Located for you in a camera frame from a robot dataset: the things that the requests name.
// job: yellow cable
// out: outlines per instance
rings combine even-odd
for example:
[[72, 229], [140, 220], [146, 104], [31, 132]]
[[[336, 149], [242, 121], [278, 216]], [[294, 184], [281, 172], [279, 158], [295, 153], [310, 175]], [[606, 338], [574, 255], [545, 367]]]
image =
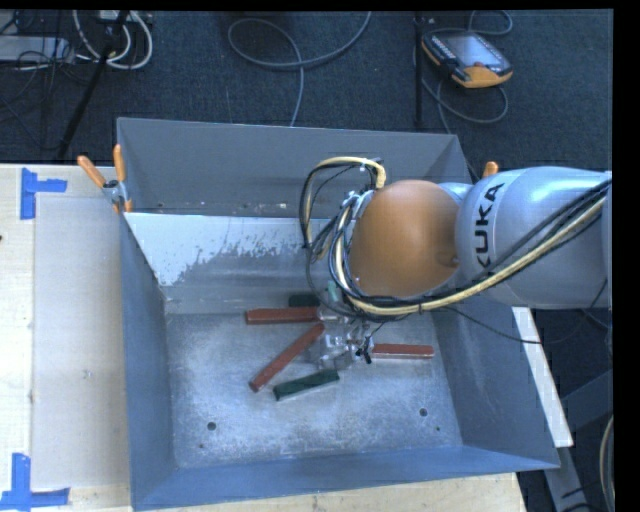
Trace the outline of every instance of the yellow cable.
[[[384, 167], [380, 165], [378, 162], [374, 160], [369, 160], [368, 158], [357, 157], [357, 156], [336, 156], [327, 158], [323, 160], [319, 164], [317, 164], [311, 172], [314, 172], [316, 169], [320, 167], [325, 167], [327, 165], [335, 165], [335, 164], [362, 164], [369, 165], [376, 170], [376, 189], [382, 188], [384, 186], [385, 181], [387, 180], [387, 172]], [[307, 190], [307, 197], [304, 205], [304, 216], [305, 216], [305, 224], [306, 224], [306, 236], [307, 240], [312, 240], [311, 234], [311, 182], [309, 182], [309, 188]], [[326, 248], [323, 249], [320, 259], [326, 254]]]
[[[523, 255], [521, 258], [519, 258], [509, 266], [505, 267], [504, 269], [492, 275], [491, 277], [488, 277], [482, 282], [462, 292], [455, 293], [448, 297], [437, 299], [431, 302], [423, 302], [422, 304], [416, 304], [411, 306], [395, 306], [395, 307], [373, 306], [371, 304], [367, 304], [366, 302], [362, 302], [360, 300], [354, 299], [353, 297], [349, 297], [349, 296], [347, 297], [355, 306], [362, 309], [363, 311], [367, 313], [372, 313], [375, 315], [381, 315], [381, 316], [407, 315], [407, 314], [418, 313], [421, 311], [427, 311], [430, 309], [436, 309], [436, 308], [448, 306], [449, 304], [453, 304], [460, 300], [466, 299], [467, 297], [475, 295], [476, 293], [484, 291], [487, 288], [490, 288], [491, 286], [498, 284], [499, 282], [503, 281], [507, 277], [511, 276], [512, 274], [519, 271], [520, 269], [526, 267], [527, 265], [529, 265], [530, 263], [532, 263], [542, 255], [550, 251], [554, 247], [554, 245], [557, 242], [559, 242], [563, 237], [565, 237], [569, 232], [571, 232], [573, 229], [575, 229], [576, 227], [578, 227], [579, 225], [583, 224], [584, 222], [591, 219], [594, 215], [596, 215], [602, 209], [602, 206], [605, 200], [606, 198], [600, 199], [596, 204], [594, 204], [588, 210], [582, 213], [577, 219], [575, 219], [573, 222], [571, 222], [570, 224], [565, 226], [563, 229], [558, 231], [558, 233], [556, 233], [551, 238], [549, 238], [549, 240], [540, 244], [536, 248], [532, 249], [530, 252]], [[344, 226], [346, 213], [349, 210], [350, 210], [350, 207], [347, 208], [345, 212], [342, 214], [337, 229], [341, 229]], [[349, 285], [346, 282], [344, 270], [342, 268], [342, 238], [339, 238], [336, 242], [335, 259], [336, 259], [336, 274], [338, 276], [338, 280], [340, 281], [340, 284], [343, 287], [348, 289]]]

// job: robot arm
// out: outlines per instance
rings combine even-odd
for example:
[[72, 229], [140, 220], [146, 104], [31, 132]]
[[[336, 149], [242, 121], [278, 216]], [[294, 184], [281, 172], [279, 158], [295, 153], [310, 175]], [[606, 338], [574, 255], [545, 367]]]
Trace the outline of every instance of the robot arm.
[[611, 306], [610, 172], [544, 166], [473, 186], [384, 186], [368, 170], [375, 185], [352, 193], [315, 244], [361, 314], [400, 317], [476, 293], [537, 309]]

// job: electronic device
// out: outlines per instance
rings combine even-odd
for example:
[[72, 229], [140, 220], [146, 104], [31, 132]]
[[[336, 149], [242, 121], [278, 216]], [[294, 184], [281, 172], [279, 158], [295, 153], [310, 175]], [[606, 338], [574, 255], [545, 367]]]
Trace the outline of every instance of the electronic device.
[[[118, 12], [115, 9], [100, 9], [96, 12], [95, 18], [98, 22], [101, 23], [113, 23], [116, 21], [118, 17]], [[133, 13], [137, 14], [142, 21], [144, 21], [149, 27], [153, 25], [153, 11], [133, 11]], [[135, 16], [133, 14], [129, 14], [126, 19], [127, 23], [137, 23]]]
[[75, 52], [66, 39], [27, 35], [0, 36], [0, 62], [46, 64], [50, 58], [70, 63], [75, 59]]
[[475, 32], [429, 32], [422, 37], [422, 49], [452, 80], [469, 89], [501, 84], [513, 74], [506, 57]]

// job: black cable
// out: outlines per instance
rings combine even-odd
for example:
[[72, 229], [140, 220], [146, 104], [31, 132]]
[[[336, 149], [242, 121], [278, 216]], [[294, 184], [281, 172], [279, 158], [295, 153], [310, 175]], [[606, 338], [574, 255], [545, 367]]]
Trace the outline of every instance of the black cable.
[[484, 327], [485, 329], [493, 332], [494, 334], [497, 334], [498, 336], [501, 336], [503, 338], [508, 338], [510, 340], [514, 340], [514, 341], [518, 341], [520, 343], [524, 343], [524, 344], [528, 344], [528, 345], [541, 345], [542, 343], [539, 341], [532, 341], [532, 340], [525, 340], [523, 338], [520, 338], [518, 336], [511, 336], [510, 334], [507, 334], [506, 332], [502, 332], [499, 329], [496, 329], [495, 327], [492, 327], [488, 324], [485, 324], [484, 322], [478, 320], [477, 318], [472, 317], [471, 315], [468, 315], [467, 313], [463, 313], [462, 311], [460, 311], [459, 309], [453, 307], [453, 306], [445, 306], [443, 308], [439, 308], [445, 311], [453, 311], [454, 313], [459, 314], [460, 316], [465, 317], [467, 320], [471, 320], [473, 323], [480, 325], [481, 327]]
[[358, 315], [357, 313], [354, 312], [353, 309], [347, 309], [347, 308], [341, 308], [339, 306], [336, 306], [334, 303], [327, 301], [324, 298], [324, 294], [322, 293], [322, 291], [316, 286], [315, 282], [313, 281], [313, 276], [311, 275], [311, 256], [312, 256], [312, 250], [311, 248], [308, 248], [306, 251], [306, 264], [305, 264], [305, 276], [307, 278], [307, 284], [309, 285], [309, 288], [311, 289], [311, 291], [314, 293], [314, 295], [318, 298], [318, 300], [327, 308], [329, 308], [331, 311], [338, 313], [339, 315], [345, 316], [347, 318], [361, 318], [361, 315]]
[[611, 328], [611, 324], [603, 322], [598, 317], [596, 317], [593, 313], [589, 312], [587, 309], [581, 309], [582, 314], [589, 318], [594, 324], [596, 324], [601, 329], [609, 330]]
[[45, 74], [45, 80], [44, 80], [44, 88], [46, 89], [45, 93], [44, 93], [44, 101], [43, 101], [43, 108], [40, 110], [40, 140], [41, 143], [39, 144], [41, 149], [58, 149], [58, 147], [60, 146], [60, 144], [58, 143], [57, 145], [53, 146], [53, 147], [48, 147], [46, 146], [46, 144], [44, 143], [44, 141], [46, 140], [46, 136], [47, 136], [47, 128], [49, 126], [49, 123], [47, 122], [47, 117], [49, 115], [49, 112], [51, 110], [51, 104], [49, 102], [50, 98], [51, 98], [51, 93], [53, 91], [53, 85], [55, 83], [55, 76], [56, 76], [56, 67], [58, 65], [58, 59], [57, 59], [57, 55], [58, 55], [58, 46], [60, 45], [60, 24], [62, 21], [62, 10], [58, 9], [58, 15], [56, 17], [56, 31], [55, 31], [55, 38], [54, 38], [54, 45], [53, 45], [53, 52], [51, 54], [51, 57], [49, 58], [49, 67], [47, 68], [48, 73]]
[[131, 46], [133, 46], [133, 54], [129, 58], [129, 64], [126, 64], [128, 67], [128, 71], [133, 70], [133, 67], [136, 65], [136, 60], [138, 59], [138, 41], [134, 41], [134, 37], [137, 37], [137, 33], [132, 31], [131, 34]]
[[[351, 203], [355, 202], [357, 200], [357, 198], [352, 198]], [[337, 218], [339, 219], [340, 217], [342, 217], [343, 212], [346, 211], [346, 217], [345, 220], [343, 222], [343, 226], [342, 228], [336, 228], [333, 234], [333, 238], [331, 240], [331, 246], [330, 246], [330, 253], [333, 253], [335, 251], [335, 246], [338, 243], [338, 240], [342, 239], [343, 241], [343, 245], [345, 247], [347, 247], [348, 243], [346, 241], [346, 230], [347, 227], [349, 225], [349, 223], [351, 222], [351, 220], [353, 219], [353, 209], [351, 208], [351, 204], [350, 202], [345, 201], [345, 204], [343, 204], [340, 213], [338, 214]], [[333, 265], [333, 258], [329, 257], [329, 273], [331, 275], [331, 279], [336, 283], [336, 285], [342, 290], [343, 295], [348, 296], [348, 297], [352, 297], [352, 298], [358, 298], [358, 296], [356, 294], [354, 294], [351, 290], [344, 288], [342, 286], [342, 284], [340, 283], [340, 280], [338, 279], [337, 276], [337, 272], [336, 269]], [[396, 322], [399, 320], [402, 320], [404, 318], [406, 318], [408, 315], [406, 314], [401, 314], [401, 315], [375, 315], [373, 313], [369, 313], [367, 311], [363, 311], [360, 308], [358, 308], [357, 306], [355, 306], [354, 304], [352, 304], [350, 301], [349, 303], [351, 304], [351, 306], [354, 308], [354, 310], [358, 311], [360, 316], [362, 318], [366, 318], [372, 322], [385, 322], [385, 321], [389, 321], [389, 322]]]
[[542, 241], [546, 241], [560, 231], [570, 220], [579, 216], [587, 208], [594, 206], [600, 199], [606, 197], [611, 185], [611, 179], [605, 180], [598, 185], [589, 188], [578, 198], [557, 211], [554, 219], [557, 220], [555, 227], [552, 227]]
[[324, 246], [327, 242], [327, 239], [329, 237], [329, 234], [331, 233], [331, 231], [333, 230], [333, 227], [336, 224], [336, 221], [338, 219], [336, 217], [332, 218], [329, 222], [327, 222], [322, 229], [320, 230], [320, 233], [318, 233], [318, 235], [313, 239], [313, 242], [311, 244], [311, 263], [316, 263], [318, 261], [318, 257], [322, 254]]
[[88, 85], [89, 80], [87, 78], [83, 78], [77, 74], [75, 74], [68, 66], [61, 66], [60, 71], [62, 71], [65, 75], [71, 78], [73, 81], [77, 82], [80, 85]]
[[231, 47], [235, 50], [235, 52], [240, 55], [241, 57], [245, 58], [246, 60], [248, 60], [249, 62], [252, 62], [253, 64], [256, 64], [258, 66], [262, 66], [265, 67], [267, 69], [273, 69], [273, 70], [281, 70], [281, 71], [297, 71], [300, 67], [304, 67], [306, 69], [311, 69], [313, 67], [319, 66], [321, 64], [326, 64], [327, 62], [329, 62], [330, 60], [339, 57], [340, 55], [342, 55], [344, 52], [346, 52], [349, 48], [351, 48], [351, 46], [353, 46], [355, 44], [355, 42], [360, 38], [360, 36], [364, 33], [365, 29], [367, 28], [367, 26], [369, 25], [369, 20], [371, 19], [371, 11], [367, 12], [366, 18], [362, 24], [362, 26], [358, 29], [358, 32], [356, 33], [355, 36], [353, 36], [349, 42], [347, 42], [345, 45], [341, 46], [340, 48], [338, 48], [337, 50], [334, 50], [326, 55], [321, 55], [320, 57], [314, 57], [312, 59], [299, 59], [297, 61], [291, 61], [291, 62], [268, 62], [268, 61], [263, 61], [263, 60], [258, 60], [258, 59], [254, 59], [253, 57], [251, 57], [250, 55], [247, 55], [246, 53], [242, 52], [233, 42], [233, 38], [231, 37], [231, 34], [233, 33], [233, 30], [244, 23], [262, 23], [265, 25], [270, 26], [271, 28], [274, 28], [276, 30], [278, 30], [281, 34], [285, 35], [287, 37], [287, 39], [289, 40], [289, 42], [295, 47], [297, 48], [297, 46], [295, 45], [295, 42], [293, 41], [293, 39], [291, 39], [286, 32], [284, 32], [280, 27], [278, 27], [277, 25], [266, 21], [266, 20], [262, 20], [259, 18], [245, 18], [245, 19], [241, 19], [238, 20], [234, 23], [231, 24], [231, 26], [229, 27], [229, 30], [227, 32], [228, 34], [228, 41], [229, 44], [231, 45]]
[[600, 483], [600, 480], [593, 480], [593, 481], [589, 482], [588, 484], [583, 484], [581, 487], [578, 487], [577, 489], [574, 489], [574, 490], [569, 491], [569, 492], [565, 492], [562, 496], [560, 496], [560, 498], [564, 500], [564, 499], [568, 498], [569, 496], [573, 496], [574, 494], [577, 494], [579, 492], [584, 492], [585, 489], [588, 489], [589, 487], [592, 487], [592, 486], [594, 486], [596, 484], [599, 484], [599, 483]]
[[605, 336], [605, 344], [607, 345], [607, 352], [609, 353], [609, 360], [613, 363], [613, 323], [609, 325], [607, 335]]
[[[605, 290], [605, 288], [607, 287], [607, 280], [604, 280], [604, 283], [602, 283], [602, 286], [600, 287], [600, 290], [598, 291], [598, 294], [596, 295], [596, 297], [593, 299], [593, 301], [591, 302], [591, 305], [589, 306], [590, 309], [593, 307], [593, 305], [598, 302], [598, 299], [600, 299], [600, 296], [602, 295], [602, 292]], [[573, 336], [575, 336], [575, 334], [582, 328], [582, 326], [585, 324], [586, 320], [587, 320], [587, 316], [582, 316], [580, 321], [576, 324], [576, 326], [573, 328], [573, 330], [571, 332], [569, 332], [569, 334], [563, 336], [562, 338], [556, 339], [556, 340], [543, 340], [545, 345], [557, 345], [558, 343], [562, 343], [564, 341], [567, 341], [568, 339], [572, 338]]]
[[129, 9], [123, 9], [119, 11], [118, 17], [116, 18], [112, 31], [107, 32], [107, 35], [108, 35], [107, 41], [102, 49], [102, 54], [100, 56], [100, 61], [98, 62], [98, 66], [96, 67], [96, 70], [94, 71], [91, 77], [91, 81], [89, 82], [89, 85], [87, 85], [87, 88], [85, 89], [85, 92], [82, 98], [80, 99], [80, 102], [76, 106], [73, 112], [73, 116], [69, 121], [69, 124], [67, 125], [67, 128], [65, 129], [63, 136], [60, 139], [60, 144], [58, 145], [59, 148], [57, 153], [58, 160], [62, 160], [64, 158], [65, 153], [67, 152], [67, 149], [71, 144], [71, 140], [75, 135], [78, 125], [80, 124], [80, 121], [89, 103], [89, 100], [91, 100], [93, 91], [98, 85], [98, 80], [100, 79], [100, 75], [102, 74], [102, 71], [107, 65], [107, 60], [109, 59], [109, 54], [114, 48], [115, 40], [120, 35], [120, 32], [122, 31], [122, 27], [124, 26], [125, 20], [127, 16], [129, 16], [129, 12], [130, 12]]
[[320, 193], [320, 191], [322, 190], [322, 188], [329, 183], [330, 181], [336, 179], [338, 176], [343, 175], [344, 173], [346, 173], [347, 171], [353, 169], [354, 167], [357, 167], [357, 165], [350, 165], [349, 167], [347, 167], [346, 169], [341, 170], [340, 172], [337, 172], [336, 174], [334, 174], [333, 176], [331, 176], [330, 178], [327, 178], [326, 180], [324, 180], [322, 182], [322, 184], [316, 189], [315, 194], [313, 194], [313, 198], [311, 199], [311, 209], [313, 209], [313, 205], [316, 203], [316, 198], [318, 197], [318, 194]]
[[[329, 170], [329, 169], [336, 169], [336, 168], [340, 168], [340, 167], [344, 167], [345, 165], [347, 165], [347, 170], [348, 169], [353, 169], [353, 168], [360, 168], [360, 166], [358, 165], [351, 165], [350, 163], [331, 163], [331, 164], [325, 164], [325, 165], [321, 165], [318, 167], [314, 167], [311, 172], [307, 175], [304, 184], [302, 186], [302, 193], [300, 194], [300, 202], [298, 204], [298, 219], [300, 221], [300, 227], [302, 229], [302, 238], [304, 240], [304, 247], [308, 246], [309, 244], [311, 244], [311, 240], [308, 240], [307, 238], [307, 228], [308, 228], [308, 221], [311, 220], [311, 209], [308, 212], [309, 218], [307, 219], [307, 212], [305, 212], [305, 202], [307, 199], [307, 191], [309, 189], [309, 187], [311, 186], [311, 183], [313, 182], [313, 180], [315, 179], [316, 175], [321, 172], [321, 171], [325, 171], [325, 170]], [[366, 165], [363, 164], [364, 168], [368, 171], [369, 173], [369, 181], [370, 181], [370, 187], [375, 186], [375, 179], [374, 179], [374, 174], [373, 171], [371, 170], [371, 168]]]
[[[414, 27], [414, 37], [415, 37], [415, 42], [413, 44], [413, 54], [415, 56], [415, 52], [416, 52], [416, 48], [419, 48], [421, 43], [422, 43], [422, 33], [423, 33], [423, 26], [424, 26], [424, 16], [422, 15], [421, 11], [415, 11], [414, 16], [413, 16], [413, 27]], [[422, 59], [415, 59], [414, 57], [414, 67], [415, 67], [415, 77], [414, 77], [414, 85], [415, 85], [415, 96], [416, 96], [416, 118], [414, 120], [416, 127], [418, 128], [418, 130], [424, 130], [425, 126], [424, 126], [424, 121], [422, 119], [423, 114], [422, 114], [422, 84], [421, 84], [421, 79], [422, 79], [422, 66], [423, 66], [423, 61]]]
[[[19, 56], [18, 56], [18, 60], [16, 61], [16, 64], [19, 66], [20, 65], [20, 61], [22, 60], [22, 58], [24, 58], [25, 54], [28, 53], [40, 53], [40, 52], [35, 52], [35, 51], [27, 51], [27, 52], [22, 52]], [[29, 87], [31, 86], [31, 84], [33, 83], [35, 77], [36, 77], [36, 71], [34, 70], [34, 72], [30, 75], [29, 80], [27, 80], [27, 83], [22, 87], [22, 89], [20, 89], [20, 91], [10, 100], [6, 100], [7, 103], [11, 104], [15, 101], [17, 101], [19, 98], [22, 97], [23, 94], [25, 94], [27, 92], [27, 90], [29, 89]]]
[[[506, 18], [507, 20], [507, 27], [503, 30], [500, 31], [489, 31], [489, 30], [479, 30], [477, 28], [473, 28], [473, 18], [476, 16], [477, 11], [473, 10], [471, 12], [471, 15], [469, 16], [469, 22], [467, 25], [466, 29], [458, 29], [458, 28], [441, 28], [441, 29], [435, 29], [432, 31], [429, 31], [429, 34], [433, 34], [433, 33], [437, 33], [437, 32], [441, 32], [441, 31], [449, 31], [449, 30], [459, 30], [460, 32], [475, 32], [477, 34], [483, 34], [483, 35], [491, 35], [491, 36], [503, 36], [503, 35], [507, 35], [508, 33], [511, 32], [511, 30], [513, 29], [513, 19], [511, 18], [511, 16], [509, 15], [509, 13], [505, 10], [494, 10], [494, 12], [498, 12], [500, 13], [504, 18]], [[419, 42], [416, 42], [416, 44], [414, 45], [413, 48], [413, 65], [416, 69], [418, 69], [418, 62], [420, 62], [420, 67], [422, 67], [422, 61], [425, 58], [424, 52], [420, 52], [421, 53], [421, 58], [418, 59], [417, 57], [417, 51], [418, 48], [420, 46]], [[447, 123], [447, 120], [445, 118], [444, 115], [444, 111], [443, 108], [446, 109], [447, 111], [449, 111], [451, 114], [453, 114], [456, 117], [459, 117], [460, 119], [463, 119], [465, 121], [469, 121], [472, 123], [477, 123], [477, 124], [493, 124], [493, 123], [497, 123], [498, 121], [501, 121], [502, 119], [504, 119], [504, 117], [507, 115], [507, 112], [509, 110], [509, 100], [507, 98], [507, 94], [504, 90], [504, 88], [499, 85], [499, 86], [494, 86], [492, 87], [493, 89], [497, 89], [503, 99], [504, 102], [504, 107], [501, 111], [500, 114], [498, 114], [496, 117], [494, 118], [490, 118], [490, 119], [480, 119], [480, 118], [473, 118], [470, 116], [466, 116], [464, 114], [462, 114], [461, 112], [453, 109], [452, 107], [450, 107], [447, 103], [445, 103], [442, 100], [442, 85], [445, 82], [445, 80], [441, 80], [437, 86], [436, 91], [434, 91], [433, 89], [431, 89], [431, 87], [429, 87], [429, 85], [427, 84], [427, 82], [424, 80], [423, 76], [420, 76], [420, 85], [427, 90], [427, 92], [434, 98], [434, 100], [436, 101], [437, 107], [438, 107], [438, 115], [440, 117], [440, 121], [442, 123], [442, 125], [444, 126], [444, 129], [447, 133], [452, 133], [451, 129], [449, 128], [449, 124]], [[421, 94], [417, 93], [417, 97], [421, 100]], [[421, 101], [418, 102], [417, 108], [421, 108]], [[420, 112], [417, 117], [419, 117], [421, 119], [422, 117], [422, 113]], [[473, 166], [469, 163], [469, 161], [467, 160], [467, 158], [465, 157], [465, 163], [467, 165], [467, 171], [469, 173], [469, 177], [471, 178], [471, 182], [473, 184], [477, 183], [480, 179], [481, 176], [478, 175], [478, 173], [475, 171], [475, 169], [473, 168]]]
[[380, 325], [378, 327], [376, 327], [373, 331], [371, 331], [371, 334], [369, 334], [369, 337], [373, 337], [373, 335], [375, 333], [377, 333], [382, 327], [384, 327], [386, 325], [387, 322], [381, 322]]
[[26, 123], [22, 120], [22, 118], [20, 117], [20, 114], [18, 114], [12, 107], [11, 105], [7, 102], [7, 100], [4, 99], [4, 96], [0, 95], [0, 101], [2, 103], [4, 103], [5, 108], [11, 112], [11, 114], [13, 115], [13, 117], [15, 117], [15, 119], [18, 121], [18, 123], [20, 124], [20, 127], [23, 129], [23, 131], [29, 136], [29, 138], [33, 141], [33, 143], [38, 146], [40, 149], [43, 150], [54, 150], [57, 149], [59, 147], [58, 145], [55, 146], [44, 146], [43, 144], [41, 144], [40, 140], [38, 140], [38, 138], [33, 134], [33, 132], [31, 131], [31, 129], [26, 125]]

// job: gray bin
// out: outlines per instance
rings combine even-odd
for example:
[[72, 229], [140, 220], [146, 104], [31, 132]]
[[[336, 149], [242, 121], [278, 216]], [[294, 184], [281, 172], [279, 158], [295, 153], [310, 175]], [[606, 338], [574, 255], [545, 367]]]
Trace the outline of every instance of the gray bin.
[[[455, 136], [145, 119], [117, 128], [134, 202], [120, 222], [134, 509], [558, 467], [528, 358], [509, 338], [519, 336], [512, 310], [482, 297], [456, 307], [505, 336], [433, 311], [377, 334], [432, 345], [433, 359], [356, 364], [337, 385], [284, 402], [270, 388], [313, 373], [302, 359], [260, 392], [248, 386], [309, 327], [249, 326], [243, 312], [307, 291], [295, 236], [311, 168], [360, 155], [383, 159], [387, 183], [468, 183]], [[340, 201], [362, 178], [334, 181]]]

